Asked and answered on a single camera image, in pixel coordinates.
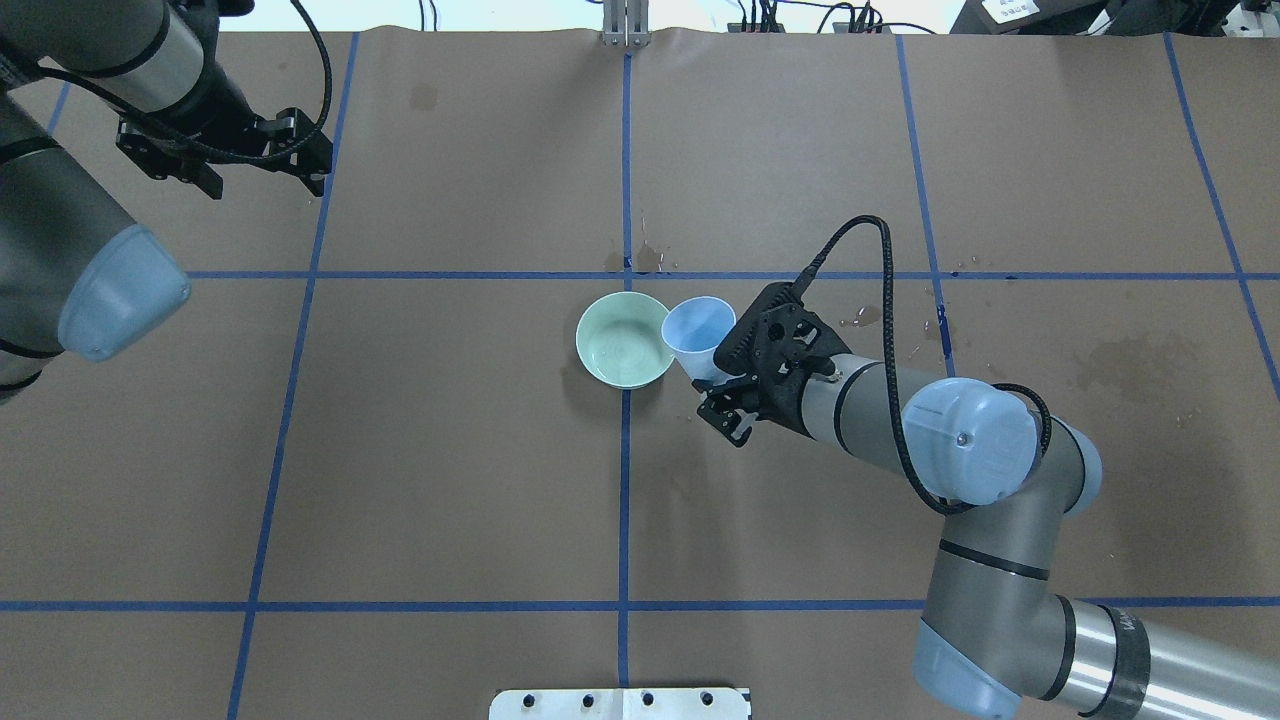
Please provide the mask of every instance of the white mounting plate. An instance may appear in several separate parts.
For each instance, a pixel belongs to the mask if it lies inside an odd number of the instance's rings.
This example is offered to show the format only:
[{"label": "white mounting plate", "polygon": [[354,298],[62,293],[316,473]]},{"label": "white mounting plate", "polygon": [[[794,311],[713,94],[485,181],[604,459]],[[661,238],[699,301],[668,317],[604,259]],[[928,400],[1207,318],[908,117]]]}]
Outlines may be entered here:
[{"label": "white mounting plate", "polygon": [[489,720],[750,720],[750,698],[739,688],[504,691]]}]

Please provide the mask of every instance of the white bracket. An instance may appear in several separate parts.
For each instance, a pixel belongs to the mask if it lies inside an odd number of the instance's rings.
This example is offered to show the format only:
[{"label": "white bracket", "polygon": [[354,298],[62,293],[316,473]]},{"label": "white bracket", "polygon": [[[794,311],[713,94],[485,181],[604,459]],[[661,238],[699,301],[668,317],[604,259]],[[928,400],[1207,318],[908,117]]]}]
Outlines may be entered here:
[{"label": "white bracket", "polygon": [[637,688],[506,691],[489,720],[750,720],[751,691]]},{"label": "white bracket", "polygon": [[649,0],[604,0],[605,45],[644,47],[649,45]]}]

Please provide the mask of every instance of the blue joint cap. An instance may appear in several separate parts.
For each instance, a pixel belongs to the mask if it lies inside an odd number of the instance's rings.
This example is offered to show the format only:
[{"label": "blue joint cap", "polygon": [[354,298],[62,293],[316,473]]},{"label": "blue joint cap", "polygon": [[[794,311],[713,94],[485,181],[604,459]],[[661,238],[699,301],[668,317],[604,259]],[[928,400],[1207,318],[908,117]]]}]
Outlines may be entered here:
[{"label": "blue joint cap", "polygon": [[1080,448],[1080,460],[1084,461],[1084,487],[1080,489],[1080,497],[1076,498],[1075,505],[1073,505],[1068,511],[1066,516],[1076,515],[1083,512],[1085,507],[1093,505],[1097,500],[1098,493],[1102,492],[1102,455],[1098,452],[1098,447],[1093,445],[1093,441],[1080,430],[1062,423],[1061,419],[1055,418],[1069,433],[1071,433],[1071,439]]},{"label": "blue joint cap", "polygon": [[1012,720],[1021,696],[978,667],[933,628],[920,620],[911,674],[931,696],[974,717]]},{"label": "blue joint cap", "polygon": [[151,231],[129,225],[76,281],[58,319],[58,342],[101,363],[165,322],[189,296],[191,281]]}]

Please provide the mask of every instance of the black band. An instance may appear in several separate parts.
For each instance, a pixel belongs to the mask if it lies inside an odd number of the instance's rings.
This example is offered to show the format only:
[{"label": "black band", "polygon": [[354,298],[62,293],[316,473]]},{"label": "black band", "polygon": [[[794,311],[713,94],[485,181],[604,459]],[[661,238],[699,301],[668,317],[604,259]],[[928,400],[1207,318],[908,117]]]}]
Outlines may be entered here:
[{"label": "black band", "polygon": [[1071,664],[1075,662],[1075,609],[1071,607],[1071,601],[1062,596],[1057,596],[1057,601],[1062,603],[1062,615],[1066,618],[1066,642],[1062,644],[1062,662],[1057,666],[1057,678],[1053,678],[1048,692],[1041,696],[1044,702],[1052,701],[1062,692],[1066,679],[1071,676]]},{"label": "black band", "polygon": [[32,152],[38,152],[41,150],[52,150],[54,147],[61,146],[47,135],[10,142],[9,145],[0,147],[0,165],[4,165],[9,160],[17,160],[24,155],[31,155]]},{"label": "black band", "polygon": [[863,373],[876,365],[883,365],[883,363],[868,363],[867,365],[854,370],[854,374],[849,377],[849,382],[845,383],[845,387],[840,388],[840,396],[836,397],[836,442],[840,443],[840,447],[845,448],[845,452],[849,452],[849,446],[845,445],[845,423],[841,421],[845,416],[845,398],[849,397],[849,391],[854,388],[854,380],[863,377]]},{"label": "black band", "polygon": [[1092,711],[1082,712],[1080,717],[1133,720],[1147,700],[1147,684],[1151,683],[1151,639],[1138,618],[1115,607],[1100,607],[1111,618],[1111,628],[1115,629],[1116,664],[1102,702]]},{"label": "black band", "polygon": [[50,357],[58,357],[63,354],[61,350],[56,352],[41,352],[40,350],[28,350],[20,345],[14,345],[12,342],[0,338],[0,352],[8,352],[9,355],[17,355],[18,357],[29,357],[32,360],[49,360]]},{"label": "black band", "polygon": [[1012,573],[1033,580],[1048,579],[1048,570],[1043,568],[1033,568],[1030,565],[1023,565],[1021,562],[1014,562],[1012,560],[1005,560],[1004,557],[996,557],[995,555],[987,555],[986,552],[972,547],[956,544],[946,538],[938,541],[938,550],[950,552],[956,557],[964,557],[965,560],[972,560],[988,568],[995,568],[996,570],[1004,570],[1006,573]]},{"label": "black band", "polygon": [[123,76],[124,73],[141,68],[143,63],[154,58],[155,54],[160,51],[160,46],[164,45],[165,38],[169,37],[169,4],[161,3],[161,5],[164,5],[164,18],[160,19],[160,31],[156,32],[156,36],[151,38],[151,42],[148,42],[147,46],[142,49],[142,53],[134,55],[132,60],[129,60],[128,63],[122,63],[119,65],[113,65],[110,68],[104,68],[101,70],[73,70],[72,68],[67,69],[78,74],[79,77],[108,78],[108,77],[119,77]]},{"label": "black band", "polygon": [[12,386],[0,386],[0,392],[18,392],[19,389],[26,389],[31,387],[36,380],[40,379],[41,370],[36,370],[35,375],[22,380],[20,383],[13,383]]}]

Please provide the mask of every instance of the white label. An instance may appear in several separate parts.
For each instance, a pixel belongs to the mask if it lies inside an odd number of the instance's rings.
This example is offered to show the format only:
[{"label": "white label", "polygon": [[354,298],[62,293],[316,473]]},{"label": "white label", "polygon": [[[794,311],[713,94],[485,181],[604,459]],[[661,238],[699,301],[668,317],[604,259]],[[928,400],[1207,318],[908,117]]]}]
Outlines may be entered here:
[{"label": "white label", "polygon": [[1033,0],[982,0],[982,6],[987,9],[991,19],[1001,24],[1011,23],[1039,12]]}]

